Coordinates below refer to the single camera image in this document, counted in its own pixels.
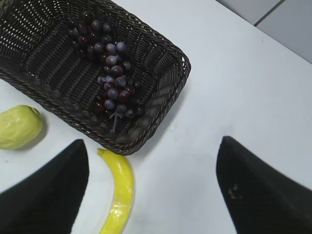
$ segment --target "purple grape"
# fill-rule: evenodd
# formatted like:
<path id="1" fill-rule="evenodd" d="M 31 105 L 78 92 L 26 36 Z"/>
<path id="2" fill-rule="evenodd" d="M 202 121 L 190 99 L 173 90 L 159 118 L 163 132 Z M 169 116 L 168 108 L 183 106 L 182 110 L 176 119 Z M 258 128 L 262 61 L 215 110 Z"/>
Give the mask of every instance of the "purple grape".
<path id="1" fill-rule="evenodd" d="M 110 34 L 112 32 L 112 27 L 109 23 L 103 24 L 103 32 L 106 34 Z"/>
<path id="2" fill-rule="evenodd" d="M 67 21 L 67 25 L 70 29 L 73 29 L 77 26 L 77 21 L 74 19 L 70 19 Z"/>
<path id="3" fill-rule="evenodd" d="M 96 114 L 98 114 L 98 113 L 104 111 L 104 107 L 102 106 L 102 104 L 96 102 L 96 103 L 94 104 L 93 111 L 94 111 Z"/>
<path id="4" fill-rule="evenodd" d="M 112 43 L 112 42 L 113 42 L 113 38 L 112 38 L 111 35 L 106 34 L 106 35 L 104 35 L 104 36 L 102 37 L 102 42 L 103 42 L 104 44 Z"/>
<path id="5" fill-rule="evenodd" d="M 78 43 L 82 47 L 87 47 L 89 41 L 90 41 L 90 38 L 88 36 L 79 36 L 78 37 Z"/>
<path id="6" fill-rule="evenodd" d="M 109 99 L 115 100 L 117 99 L 119 96 L 119 91 L 116 88 L 111 88 L 107 91 L 107 97 Z"/>
<path id="7" fill-rule="evenodd" d="M 106 59 L 106 65 L 107 66 L 115 66 L 117 64 L 117 58 L 114 55 L 110 55 Z"/>
<path id="8" fill-rule="evenodd" d="M 106 82 L 115 82 L 115 79 L 112 76 L 106 76 Z"/>
<path id="9" fill-rule="evenodd" d="M 136 113 L 133 109 L 129 109 L 126 111 L 126 117 L 127 118 L 134 118 L 136 116 Z"/>
<path id="10" fill-rule="evenodd" d="M 86 23 L 91 23 L 91 22 L 93 21 L 93 17 L 94 17 L 94 15 L 93 15 L 93 13 L 90 12 L 90 11 L 84 11 L 84 12 L 82 13 L 82 19 L 83 19 L 83 21 L 85 21 Z"/>
<path id="11" fill-rule="evenodd" d="M 116 104 L 113 100 L 108 99 L 104 102 L 104 106 L 107 110 L 113 110 L 116 107 Z"/>
<path id="12" fill-rule="evenodd" d="M 125 71 L 130 70 L 130 68 L 131 68 L 131 63 L 130 63 L 129 61 L 124 61 L 124 62 L 122 62 L 122 68 L 123 68 Z"/>
<path id="13" fill-rule="evenodd" d="M 110 67 L 108 67 L 108 66 L 104 66 L 104 72 L 105 72 L 105 74 L 110 74 L 110 72 L 111 72 L 111 68 Z"/>
<path id="14" fill-rule="evenodd" d="M 98 82 L 99 85 L 103 85 L 103 84 L 105 84 L 106 79 L 105 79 L 105 77 L 103 77 L 103 76 L 99 76 L 99 77 L 97 78 L 97 82 Z"/>
<path id="15" fill-rule="evenodd" d="M 120 66 L 114 66 L 111 68 L 111 75 L 113 77 L 120 77 L 122 75 L 122 68 Z"/>
<path id="16" fill-rule="evenodd" d="M 128 91 L 131 94 L 131 96 L 133 96 L 136 92 L 136 89 L 133 86 L 127 86 L 125 90 Z"/>
<path id="17" fill-rule="evenodd" d="M 77 26 L 77 30 L 80 35 L 85 36 L 89 32 L 89 26 L 86 23 L 80 23 Z"/>
<path id="18" fill-rule="evenodd" d="M 95 32 L 100 32 L 102 31 L 102 27 L 103 24 L 99 19 L 95 19 L 92 23 L 91 23 L 91 28 L 95 31 Z"/>
<path id="19" fill-rule="evenodd" d="M 143 106 L 138 106 L 138 107 L 136 108 L 136 114 L 137 114 L 138 116 L 141 116 L 141 115 L 143 115 L 144 113 L 145 113 L 145 109 L 144 109 Z"/>
<path id="20" fill-rule="evenodd" d="M 97 43 L 97 42 L 101 41 L 101 37 L 94 32 L 90 33 L 90 39 L 91 39 L 92 43 Z"/>
<path id="21" fill-rule="evenodd" d="M 117 52 L 117 48 L 114 44 L 109 43 L 106 45 L 106 51 L 109 55 L 115 55 Z"/>
<path id="22" fill-rule="evenodd" d="M 130 95 L 130 93 L 129 93 L 128 91 L 121 91 L 121 92 L 119 93 L 119 98 L 118 98 L 118 100 L 119 100 L 120 102 L 126 103 L 126 102 L 129 102 L 130 99 L 131 99 L 131 95 Z"/>
<path id="23" fill-rule="evenodd" d="M 119 104 L 117 107 L 116 107 L 116 111 L 117 113 L 119 114 L 123 114 L 127 111 L 127 106 L 125 104 Z"/>
<path id="24" fill-rule="evenodd" d="M 127 51 L 127 45 L 124 42 L 118 42 L 116 45 L 118 53 L 124 54 Z"/>
<path id="25" fill-rule="evenodd" d="M 101 42 L 95 43 L 94 51 L 98 54 L 102 54 L 104 52 L 104 45 Z"/>
<path id="26" fill-rule="evenodd" d="M 108 90 L 110 90 L 111 88 L 114 88 L 114 87 L 115 87 L 115 84 L 112 83 L 112 82 L 106 82 L 106 83 L 104 84 L 104 90 L 105 90 L 105 91 L 108 91 Z"/>
<path id="27" fill-rule="evenodd" d="M 126 85 L 127 85 L 127 82 L 123 77 L 118 77 L 115 79 L 115 86 L 124 88 L 126 87 Z"/>

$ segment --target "grape bunch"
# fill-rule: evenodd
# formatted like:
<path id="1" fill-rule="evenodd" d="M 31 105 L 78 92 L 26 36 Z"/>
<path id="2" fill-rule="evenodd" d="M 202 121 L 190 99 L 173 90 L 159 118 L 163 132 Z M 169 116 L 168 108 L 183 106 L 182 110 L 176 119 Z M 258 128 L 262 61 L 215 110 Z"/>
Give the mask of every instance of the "grape bunch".
<path id="1" fill-rule="evenodd" d="M 133 119 L 144 114 L 135 95 L 140 91 L 140 82 L 127 76 L 131 63 L 126 59 L 126 43 L 114 42 L 114 30 L 108 22 L 101 22 L 91 12 L 83 12 L 82 20 L 68 21 L 68 35 L 77 55 L 99 62 L 103 73 L 97 78 L 101 91 L 97 95 L 94 112 L 109 118 Z"/>

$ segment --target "table surface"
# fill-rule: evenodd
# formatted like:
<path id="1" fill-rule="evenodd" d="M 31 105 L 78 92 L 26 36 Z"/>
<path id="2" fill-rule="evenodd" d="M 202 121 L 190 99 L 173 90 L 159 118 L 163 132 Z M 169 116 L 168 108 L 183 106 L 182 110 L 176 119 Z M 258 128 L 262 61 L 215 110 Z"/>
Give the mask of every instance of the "table surface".
<path id="1" fill-rule="evenodd" d="M 235 234 L 215 175 L 224 135 L 312 188 L 311 64 L 214 0 L 116 2 L 173 41 L 193 67 L 155 136 L 128 157 L 136 198 L 125 234 Z M 0 99 L 0 112 L 26 104 L 47 123 L 33 147 L 0 151 L 0 191 L 82 138 L 90 178 L 72 233 L 99 233 L 114 190 L 100 145 L 3 81 Z"/>

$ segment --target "banana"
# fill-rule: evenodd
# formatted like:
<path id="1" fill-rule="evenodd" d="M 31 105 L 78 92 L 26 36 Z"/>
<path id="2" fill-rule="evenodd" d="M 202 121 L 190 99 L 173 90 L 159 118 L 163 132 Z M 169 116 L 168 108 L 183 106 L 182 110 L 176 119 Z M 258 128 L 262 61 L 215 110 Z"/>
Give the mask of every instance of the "banana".
<path id="1" fill-rule="evenodd" d="M 97 154 L 109 166 L 115 181 L 113 204 L 100 234 L 121 234 L 129 219 L 134 201 L 133 170 L 124 156 L 102 149 L 98 149 Z"/>

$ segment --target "wicker basket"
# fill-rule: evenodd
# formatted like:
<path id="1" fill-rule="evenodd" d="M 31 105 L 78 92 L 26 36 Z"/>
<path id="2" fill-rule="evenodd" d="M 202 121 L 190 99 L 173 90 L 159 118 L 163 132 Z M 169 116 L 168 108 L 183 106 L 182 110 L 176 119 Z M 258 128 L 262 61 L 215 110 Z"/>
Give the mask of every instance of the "wicker basket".
<path id="1" fill-rule="evenodd" d="M 128 45 L 131 74 L 142 83 L 145 115 L 112 122 L 90 111 L 98 64 L 76 56 L 66 22 L 90 10 Z M 160 33 L 110 0 L 5 0 L 0 12 L 0 78 L 115 153 L 129 155 L 154 134 L 184 87 L 191 65 Z"/>

